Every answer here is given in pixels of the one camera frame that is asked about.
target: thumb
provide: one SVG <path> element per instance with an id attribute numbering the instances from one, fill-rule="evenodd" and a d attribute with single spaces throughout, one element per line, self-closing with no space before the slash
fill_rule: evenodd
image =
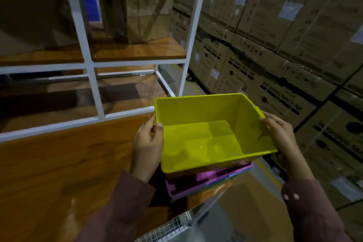
<path id="1" fill-rule="evenodd" d="M 164 135 L 164 126 L 162 123 L 158 123 L 154 128 L 154 138 L 152 139 L 152 143 L 154 145 L 162 145 L 163 144 L 163 135 Z"/>
<path id="2" fill-rule="evenodd" d="M 260 121 L 263 122 L 263 123 L 265 123 L 270 128 L 270 131 L 272 133 L 276 133 L 279 130 L 281 130 L 281 128 L 282 128 L 281 125 L 279 125 L 277 122 L 275 122 L 271 118 L 260 118 Z"/>

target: yellow plastic bin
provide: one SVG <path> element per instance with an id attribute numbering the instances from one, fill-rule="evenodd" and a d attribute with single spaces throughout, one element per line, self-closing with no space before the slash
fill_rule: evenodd
<path id="1" fill-rule="evenodd" d="M 164 125 L 161 169 L 181 175 L 226 167 L 277 151 L 265 117 L 244 94 L 158 98 L 157 122 Z"/>

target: person's right hand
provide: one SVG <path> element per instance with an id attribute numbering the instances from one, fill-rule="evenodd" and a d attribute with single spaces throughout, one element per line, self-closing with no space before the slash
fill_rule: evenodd
<path id="1" fill-rule="evenodd" d="M 260 121 L 266 124 L 272 134 L 272 138 L 281 151 L 279 160 L 286 169 L 290 179 L 306 180 L 314 179 L 304 156 L 302 155 L 295 139 L 294 129 L 291 124 L 279 117 L 262 111 L 266 118 Z"/>

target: person's left hand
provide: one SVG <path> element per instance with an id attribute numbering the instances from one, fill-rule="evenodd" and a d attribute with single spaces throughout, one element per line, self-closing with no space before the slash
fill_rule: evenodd
<path id="1" fill-rule="evenodd" d="M 164 126 L 161 123 L 154 126 L 154 121 L 155 114 L 140 126 L 133 142 L 130 173 L 145 183 L 159 166 L 164 144 Z"/>

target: plastic container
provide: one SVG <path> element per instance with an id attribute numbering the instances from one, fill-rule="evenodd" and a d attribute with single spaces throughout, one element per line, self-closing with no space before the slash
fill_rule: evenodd
<path id="1" fill-rule="evenodd" d="M 185 196 L 190 196 L 206 189 L 218 182 L 232 178 L 242 172 L 248 171 L 252 167 L 251 163 L 239 163 L 231 168 L 224 168 L 216 171 L 207 171 L 194 175 L 181 176 L 171 180 L 165 180 L 166 189 L 171 202 Z"/>
<path id="2" fill-rule="evenodd" d="M 264 115 L 242 93 L 158 98 L 154 105 L 164 125 L 161 169 L 167 175 L 225 168 L 277 152 L 258 120 Z"/>

